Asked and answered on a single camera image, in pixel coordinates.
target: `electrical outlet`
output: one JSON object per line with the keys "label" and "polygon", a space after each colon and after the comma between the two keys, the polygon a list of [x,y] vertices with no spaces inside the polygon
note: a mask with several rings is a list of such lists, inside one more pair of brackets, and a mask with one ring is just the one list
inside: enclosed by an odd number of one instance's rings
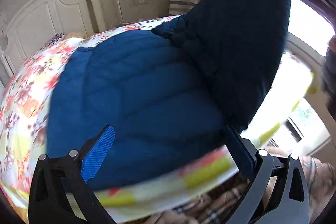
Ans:
{"label": "electrical outlet", "polygon": [[148,3],[147,0],[132,0],[133,6],[142,5]]}

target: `textured blue pad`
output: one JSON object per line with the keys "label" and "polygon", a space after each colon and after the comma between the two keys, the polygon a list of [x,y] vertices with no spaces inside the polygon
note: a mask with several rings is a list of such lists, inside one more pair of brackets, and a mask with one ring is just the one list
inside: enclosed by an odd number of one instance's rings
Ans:
{"label": "textured blue pad", "polygon": [[114,144],[115,138],[114,128],[109,126],[86,154],[82,161],[81,171],[85,182],[95,177],[107,153]]}

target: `white headboard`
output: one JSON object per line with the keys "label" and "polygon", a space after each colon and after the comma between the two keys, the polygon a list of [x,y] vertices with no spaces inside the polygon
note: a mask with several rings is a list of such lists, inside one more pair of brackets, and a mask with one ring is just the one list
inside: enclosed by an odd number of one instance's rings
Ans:
{"label": "white headboard", "polygon": [[73,31],[87,36],[106,31],[100,0],[30,0],[7,26],[1,61],[11,76],[54,35]]}

